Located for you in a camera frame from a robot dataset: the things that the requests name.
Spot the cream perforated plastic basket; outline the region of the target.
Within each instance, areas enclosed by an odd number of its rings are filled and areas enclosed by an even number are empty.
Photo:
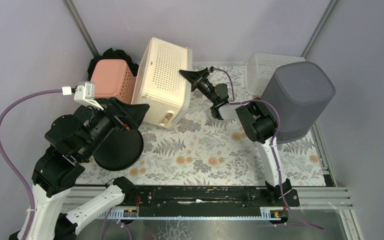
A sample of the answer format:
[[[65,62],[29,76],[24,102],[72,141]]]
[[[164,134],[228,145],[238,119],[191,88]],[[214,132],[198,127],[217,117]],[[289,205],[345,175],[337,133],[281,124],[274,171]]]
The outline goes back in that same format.
[[[180,71],[192,70],[192,61],[192,49],[151,38],[139,64],[131,101],[149,105],[144,122],[172,129],[185,116],[192,87]]]

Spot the black plastic bucket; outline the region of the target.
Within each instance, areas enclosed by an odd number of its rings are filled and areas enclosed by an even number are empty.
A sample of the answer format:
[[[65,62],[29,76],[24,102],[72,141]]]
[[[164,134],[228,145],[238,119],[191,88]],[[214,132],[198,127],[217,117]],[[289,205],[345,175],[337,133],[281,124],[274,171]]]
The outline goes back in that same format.
[[[107,113],[108,98],[99,98],[97,102]],[[96,163],[109,171],[129,168],[139,159],[144,148],[144,139],[139,128],[125,128],[120,116],[121,114],[109,114],[109,119],[115,123],[114,130],[93,154]]]

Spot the pink perforated plastic basket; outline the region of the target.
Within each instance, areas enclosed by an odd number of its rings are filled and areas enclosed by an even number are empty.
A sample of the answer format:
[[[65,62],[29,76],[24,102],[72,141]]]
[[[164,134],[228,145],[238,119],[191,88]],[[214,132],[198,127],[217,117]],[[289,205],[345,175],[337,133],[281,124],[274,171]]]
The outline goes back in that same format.
[[[109,99],[115,97],[131,104],[136,77],[123,59],[102,59],[97,62],[91,76],[95,85],[94,97]]]

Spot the white perforated shallow tray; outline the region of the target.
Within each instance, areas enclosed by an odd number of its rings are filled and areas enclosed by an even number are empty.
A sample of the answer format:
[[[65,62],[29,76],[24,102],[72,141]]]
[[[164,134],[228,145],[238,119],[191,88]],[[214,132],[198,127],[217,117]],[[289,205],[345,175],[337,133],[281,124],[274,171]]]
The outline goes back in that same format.
[[[304,57],[255,53],[244,65],[246,92],[252,96],[261,96],[278,67],[304,61]]]

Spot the grey slatted waste bin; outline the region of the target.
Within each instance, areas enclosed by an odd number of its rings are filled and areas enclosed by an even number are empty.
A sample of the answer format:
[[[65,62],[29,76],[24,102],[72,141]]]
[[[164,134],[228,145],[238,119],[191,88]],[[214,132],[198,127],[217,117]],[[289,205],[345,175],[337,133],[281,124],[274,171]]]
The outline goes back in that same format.
[[[261,95],[280,116],[277,143],[286,144],[305,137],[335,93],[326,73],[313,62],[278,67]]]

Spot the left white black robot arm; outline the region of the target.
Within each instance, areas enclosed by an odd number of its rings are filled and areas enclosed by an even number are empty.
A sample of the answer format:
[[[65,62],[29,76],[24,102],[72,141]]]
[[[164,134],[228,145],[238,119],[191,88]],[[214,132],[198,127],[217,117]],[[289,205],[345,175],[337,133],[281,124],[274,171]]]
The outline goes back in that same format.
[[[33,204],[21,230],[11,240],[74,240],[106,210],[138,201],[136,186],[117,177],[104,192],[79,208],[61,211],[65,198],[84,172],[85,163],[114,131],[136,130],[149,105],[127,104],[115,97],[104,100],[104,109],[95,110],[90,123],[73,114],[55,119],[45,134],[49,148],[35,164],[32,174]]]

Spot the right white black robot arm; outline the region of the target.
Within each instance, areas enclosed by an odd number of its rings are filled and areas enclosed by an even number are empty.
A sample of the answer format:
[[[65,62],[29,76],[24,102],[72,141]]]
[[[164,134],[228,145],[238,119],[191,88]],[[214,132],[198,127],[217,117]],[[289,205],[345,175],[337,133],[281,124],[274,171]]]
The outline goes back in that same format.
[[[265,170],[267,201],[273,206],[289,209],[300,205],[298,194],[292,188],[281,165],[277,136],[281,119],[275,107],[259,97],[236,102],[234,90],[224,83],[213,85],[209,75],[215,67],[199,71],[180,70],[179,74],[191,85],[191,90],[200,91],[212,104],[210,112],[218,120],[239,120],[246,137],[254,143]]]

